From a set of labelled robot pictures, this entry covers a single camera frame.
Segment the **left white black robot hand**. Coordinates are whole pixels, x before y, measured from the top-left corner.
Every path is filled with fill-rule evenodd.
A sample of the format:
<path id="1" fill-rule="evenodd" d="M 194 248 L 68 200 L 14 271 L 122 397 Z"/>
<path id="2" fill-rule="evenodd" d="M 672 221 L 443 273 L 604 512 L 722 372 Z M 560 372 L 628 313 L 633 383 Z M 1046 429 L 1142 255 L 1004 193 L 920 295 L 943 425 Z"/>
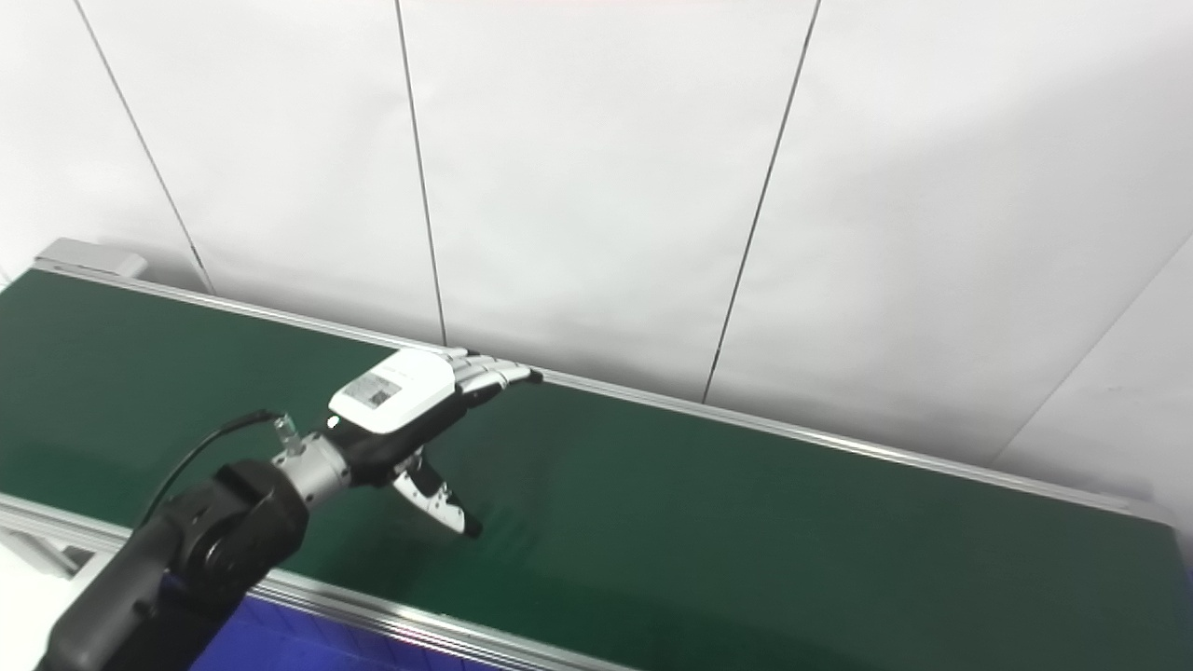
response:
<path id="1" fill-rule="evenodd" d="M 478 538 L 480 519 L 429 464 L 426 447 L 508 387 L 540 382 L 528 365 L 472 349 L 397 349 L 334 392 L 323 436 L 351 486 L 391 486 L 452 533 Z"/>

